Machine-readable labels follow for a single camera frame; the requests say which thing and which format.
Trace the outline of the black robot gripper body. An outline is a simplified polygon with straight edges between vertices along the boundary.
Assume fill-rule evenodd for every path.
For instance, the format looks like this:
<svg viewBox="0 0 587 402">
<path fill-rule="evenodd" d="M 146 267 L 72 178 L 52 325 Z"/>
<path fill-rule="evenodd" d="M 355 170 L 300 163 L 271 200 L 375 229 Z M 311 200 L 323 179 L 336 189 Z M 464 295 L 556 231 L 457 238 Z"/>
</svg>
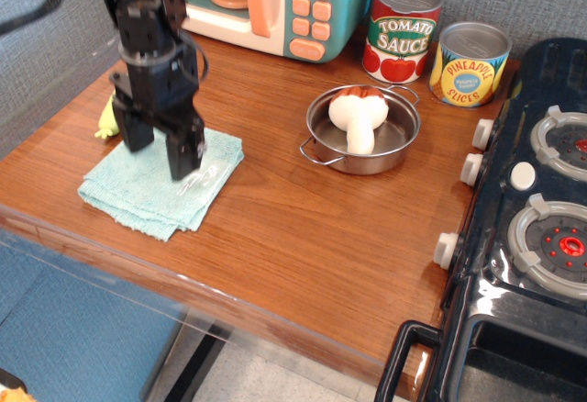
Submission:
<svg viewBox="0 0 587 402">
<path fill-rule="evenodd" d="M 194 94 L 205 67 L 198 65 L 197 48 L 173 48 L 157 57 L 119 50 L 127 65 L 126 73 L 110 76 L 115 99 L 133 110 L 165 134 L 185 134 L 204 129 L 204 122 L 194 108 Z"/>
</svg>

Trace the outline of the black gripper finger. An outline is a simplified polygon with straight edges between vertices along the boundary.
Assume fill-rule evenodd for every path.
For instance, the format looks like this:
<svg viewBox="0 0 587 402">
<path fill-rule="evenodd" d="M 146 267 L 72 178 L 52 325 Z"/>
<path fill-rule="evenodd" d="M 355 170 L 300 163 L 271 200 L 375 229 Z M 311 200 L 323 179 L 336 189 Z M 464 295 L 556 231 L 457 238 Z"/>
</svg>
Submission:
<svg viewBox="0 0 587 402">
<path fill-rule="evenodd" d="M 173 181 L 198 170 L 205 152 L 205 135 L 202 128 L 185 134 L 169 134 L 166 137 L 167 157 Z"/>
<path fill-rule="evenodd" d="M 113 102 L 113 110 L 120 134 L 130 152 L 141 151 L 154 141 L 153 127 L 137 111 L 120 101 Z"/>
</svg>

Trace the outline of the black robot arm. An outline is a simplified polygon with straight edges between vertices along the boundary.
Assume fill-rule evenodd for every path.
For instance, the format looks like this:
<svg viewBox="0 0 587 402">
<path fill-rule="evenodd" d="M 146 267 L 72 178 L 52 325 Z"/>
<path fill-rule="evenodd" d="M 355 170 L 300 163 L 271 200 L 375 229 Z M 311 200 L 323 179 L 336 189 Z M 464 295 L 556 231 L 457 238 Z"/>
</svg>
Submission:
<svg viewBox="0 0 587 402">
<path fill-rule="evenodd" d="M 205 123 L 194 95 L 208 74 L 208 60 L 183 29 L 185 0 L 104 0 L 119 32 L 125 73 L 110 77 L 113 111 L 128 149 L 141 151 L 166 136 L 171 178 L 199 169 L 205 151 Z"/>
</svg>

